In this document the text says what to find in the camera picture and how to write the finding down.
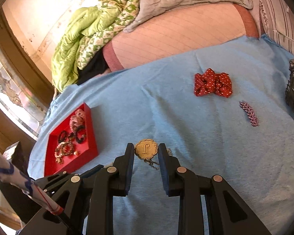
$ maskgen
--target blue bed sheet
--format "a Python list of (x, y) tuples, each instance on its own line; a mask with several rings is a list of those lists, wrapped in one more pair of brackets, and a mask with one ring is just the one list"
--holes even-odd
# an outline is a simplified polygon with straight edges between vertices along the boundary
[[(43, 177), (49, 133), (86, 102), (100, 154), (77, 173), (112, 162), (128, 142), (150, 138), (196, 174), (223, 176), (271, 233), (282, 235), (294, 220), (294, 115), (284, 101), (291, 58), (243, 36), (71, 85), (50, 106), (28, 172)], [(230, 75), (230, 98), (194, 95), (194, 74), (207, 68)], [(259, 127), (251, 126), (241, 100), (253, 107)], [(176, 234), (178, 209), (160, 172), (135, 158), (129, 195), (114, 199), (115, 234)]]

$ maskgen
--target green and white patterned blanket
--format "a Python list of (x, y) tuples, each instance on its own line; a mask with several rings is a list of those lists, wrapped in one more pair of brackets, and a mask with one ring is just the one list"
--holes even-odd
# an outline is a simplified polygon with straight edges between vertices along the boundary
[(98, 1), (75, 11), (52, 56), (52, 83), (60, 92), (78, 80), (77, 68), (85, 68), (139, 12), (139, 0)]

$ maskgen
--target purple hair clip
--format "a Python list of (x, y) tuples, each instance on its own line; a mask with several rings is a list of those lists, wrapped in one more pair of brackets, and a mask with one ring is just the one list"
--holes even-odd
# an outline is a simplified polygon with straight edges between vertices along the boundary
[(252, 126), (259, 126), (259, 120), (253, 108), (245, 101), (240, 101), (240, 107), (247, 113), (248, 119)]

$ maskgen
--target box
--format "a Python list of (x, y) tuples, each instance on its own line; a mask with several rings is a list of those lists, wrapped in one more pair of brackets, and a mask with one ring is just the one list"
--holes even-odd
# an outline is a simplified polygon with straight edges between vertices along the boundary
[[(80, 154), (77, 156), (64, 156), (63, 163), (59, 164), (55, 161), (54, 156), (54, 151), (59, 144), (59, 135), (63, 130), (66, 130), (68, 135), (72, 132), (69, 125), (70, 118), (78, 109), (82, 109), (85, 112), (85, 130), (82, 130), (81, 134), (86, 134), (86, 139), (84, 139), (81, 144), (78, 144), (74, 139), (72, 143), (75, 145), (75, 150), (79, 151)], [(62, 171), (72, 173), (98, 155), (90, 108), (85, 103), (83, 103), (76, 110), (74, 110), (64, 121), (62, 121), (58, 127), (55, 128), (49, 135), (45, 160), (45, 176), (53, 175)]]

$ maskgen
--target stained glass window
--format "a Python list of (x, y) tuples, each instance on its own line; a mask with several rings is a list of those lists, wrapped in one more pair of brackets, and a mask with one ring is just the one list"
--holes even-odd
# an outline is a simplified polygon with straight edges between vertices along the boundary
[(0, 108), (35, 140), (39, 136), (47, 108), (16, 75), (0, 50)]

